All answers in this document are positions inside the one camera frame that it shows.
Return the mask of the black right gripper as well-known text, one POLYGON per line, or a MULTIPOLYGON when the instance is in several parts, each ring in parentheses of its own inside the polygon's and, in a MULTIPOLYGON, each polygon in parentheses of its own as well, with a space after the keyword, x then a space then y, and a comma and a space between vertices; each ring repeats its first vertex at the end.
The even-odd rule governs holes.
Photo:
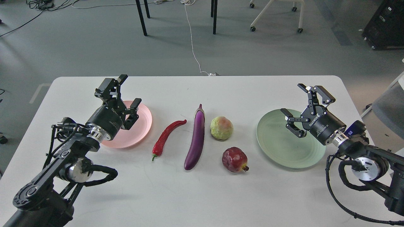
POLYGON ((331 135, 336 131, 344 131, 346 125, 327 110, 327 106, 336 101, 323 86, 306 86, 302 83, 297 86, 307 93, 308 107, 295 118, 286 108, 280 111, 285 115, 286 128, 298 138, 305 137, 309 131, 322 145, 330 143, 331 135), (301 122, 305 130, 299 129, 294 123, 301 122))

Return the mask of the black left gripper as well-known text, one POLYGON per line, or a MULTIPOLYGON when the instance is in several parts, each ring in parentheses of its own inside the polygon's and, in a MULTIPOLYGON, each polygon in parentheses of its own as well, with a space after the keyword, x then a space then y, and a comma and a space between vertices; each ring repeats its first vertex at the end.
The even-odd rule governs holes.
POLYGON ((127 78, 126 74, 121 74, 117 79, 106 78, 95 89, 95 97, 101 99, 103 105, 88 119, 86 127, 101 128, 106 134, 104 140, 113 140, 120 129, 131 129, 139 119, 137 111, 142 99, 134 99, 129 106, 121 99, 120 86, 127 78))

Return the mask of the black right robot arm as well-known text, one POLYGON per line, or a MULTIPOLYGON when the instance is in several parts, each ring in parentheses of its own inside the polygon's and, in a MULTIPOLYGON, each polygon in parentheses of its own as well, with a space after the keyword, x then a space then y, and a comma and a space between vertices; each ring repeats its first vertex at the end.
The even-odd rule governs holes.
POLYGON ((363 221, 403 226, 403 221, 382 221, 360 215, 343 206, 335 197, 330 185, 330 167, 339 159, 339 177, 342 183, 356 191, 372 190, 385 199, 385 206, 391 212, 403 216, 403 157, 391 151, 369 144, 365 124, 355 121, 349 128, 332 114, 327 107, 336 99, 323 86, 297 85, 308 97, 308 105, 299 117, 282 108, 286 128, 298 138, 309 132, 326 146, 337 147, 335 154, 326 161, 326 184, 336 204, 353 218, 363 221))

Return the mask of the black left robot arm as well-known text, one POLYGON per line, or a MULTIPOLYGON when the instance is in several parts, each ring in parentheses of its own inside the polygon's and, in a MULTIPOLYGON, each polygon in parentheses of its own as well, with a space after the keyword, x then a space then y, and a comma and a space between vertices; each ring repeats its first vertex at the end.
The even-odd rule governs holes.
POLYGON ((52 125, 52 139, 61 142, 50 146, 42 171, 14 196, 17 208, 4 224, 6 227, 63 227, 73 218, 73 203, 83 187, 91 187, 114 180, 114 168, 93 164, 86 157, 97 152, 102 141, 111 141, 120 129, 129 130, 139 119, 140 98, 129 107, 121 99, 120 87, 126 74, 117 79, 104 79, 95 97, 102 105, 86 124, 78 124, 65 117, 52 125))

